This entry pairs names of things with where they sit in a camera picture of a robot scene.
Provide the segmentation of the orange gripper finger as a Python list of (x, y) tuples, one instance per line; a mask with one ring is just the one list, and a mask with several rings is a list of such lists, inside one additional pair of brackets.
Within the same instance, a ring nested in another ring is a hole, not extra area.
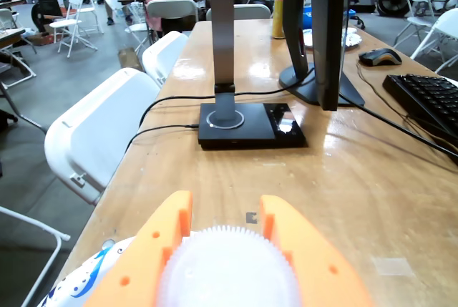
[(172, 254), (190, 236), (193, 194), (171, 194), (98, 283), (85, 306), (158, 306), (160, 279)]
[(292, 205), (275, 195), (260, 197), (262, 232), (292, 267), (302, 306), (373, 306), (357, 272)]

